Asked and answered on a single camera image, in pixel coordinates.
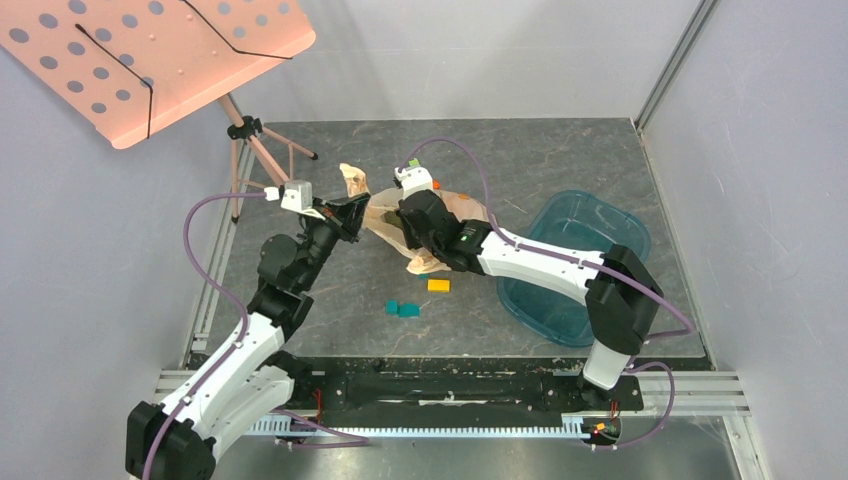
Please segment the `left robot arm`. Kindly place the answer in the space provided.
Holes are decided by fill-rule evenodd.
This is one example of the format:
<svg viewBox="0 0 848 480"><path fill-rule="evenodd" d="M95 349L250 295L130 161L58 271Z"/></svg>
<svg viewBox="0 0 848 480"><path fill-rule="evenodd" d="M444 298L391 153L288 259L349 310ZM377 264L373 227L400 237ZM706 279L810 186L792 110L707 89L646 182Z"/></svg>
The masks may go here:
<svg viewBox="0 0 848 480"><path fill-rule="evenodd" d="M263 244L258 289L249 304L235 304L240 321L228 341L164 400L130 412L125 468L138 479L209 479L262 417L313 397L313 379L299 371L304 363L282 347L304 323L314 303L307 293L337 243L357 241L371 196L322 200L309 183L247 196L296 213L303 231Z"/></svg>

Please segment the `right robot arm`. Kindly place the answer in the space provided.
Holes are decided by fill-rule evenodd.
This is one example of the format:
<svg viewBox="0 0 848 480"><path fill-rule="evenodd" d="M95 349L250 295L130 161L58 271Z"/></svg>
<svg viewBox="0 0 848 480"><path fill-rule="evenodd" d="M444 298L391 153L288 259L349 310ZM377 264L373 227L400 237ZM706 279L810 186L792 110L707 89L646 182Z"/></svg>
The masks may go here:
<svg viewBox="0 0 848 480"><path fill-rule="evenodd" d="M577 382L580 400L602 408L641 350L664 295L627 247L567 250L529 240L481 220L463 220L431 190L410 194L397 214L407 243L457 272L523 281L584 306L594 337Z"/></svg>

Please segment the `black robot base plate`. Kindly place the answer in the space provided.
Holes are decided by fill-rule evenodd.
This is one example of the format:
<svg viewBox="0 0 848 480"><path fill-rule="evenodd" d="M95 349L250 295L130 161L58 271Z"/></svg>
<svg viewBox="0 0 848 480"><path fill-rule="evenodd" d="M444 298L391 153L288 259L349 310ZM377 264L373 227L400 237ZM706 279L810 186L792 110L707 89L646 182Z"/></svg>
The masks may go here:
<svg viewBox="0 0 848 480"><path fill-rule="evenodd" d="M294 377L286 403L291 410L351 410L378 402L530 404L567 413L644 408L633 376L621 377L608 394L583 391L581 358L325 356L290 362L275 355L269 362Z"/></svg>

